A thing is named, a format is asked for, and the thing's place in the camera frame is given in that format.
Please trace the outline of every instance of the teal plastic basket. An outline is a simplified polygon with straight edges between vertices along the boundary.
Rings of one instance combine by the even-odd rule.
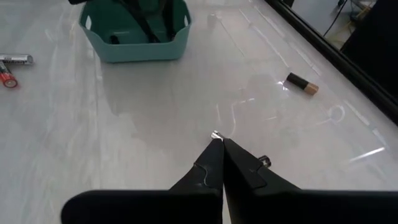
[[[185,1],[173,1],[176,31],[173,41],[168,40],[162,16],[158,15],[147,20],[161,43],[148,43],[139,24],[113,0],[88,1],[81,12],[79,25],[104,62],[178,59],[187,46],[191,17]],[[158,7],[158,0],[141,0],[140,5],[144,11],[153,11]],[[112,35],[118,37],[120,44],[111,44]]]

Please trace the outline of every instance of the battery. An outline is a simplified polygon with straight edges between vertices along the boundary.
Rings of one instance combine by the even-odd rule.
[[[16,65],[33,65],[33,57],[29,54],[1,54],[0,60],[4,63]]]
[[[7,88],[14,88],[15,86],[18,86],[17,80],[2,61],[0,61],[0,80]]]

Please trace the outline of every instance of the marble-pattern surface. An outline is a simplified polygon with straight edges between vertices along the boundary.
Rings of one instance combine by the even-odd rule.
[[[398,129],[263,0],[188,0],[186,52],[101,63],[66,0],[0,2],[0,223],[60,223],[89,189],[167,189],[217,129],[305,189],[398,189]],[[289,72],[320,86],[309,97]]]

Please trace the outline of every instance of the black cable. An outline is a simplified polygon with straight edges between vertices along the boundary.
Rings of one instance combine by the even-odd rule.
[[[333,27],[333,25],[335,25],[335,22],[338,18],[338,16],[340,16],[341,11],[343,10],[344,6],[346,5],[346,3],[348,2],[348,0],[346,0],[340,7],[340,10],[337,12],[337,16],[335,17],[335,20],[333,20],[333,22],[330,24],[330,27],[328,30],[326,30],[325,34],[323,36],[326,36],[329,32],[329,30]]]

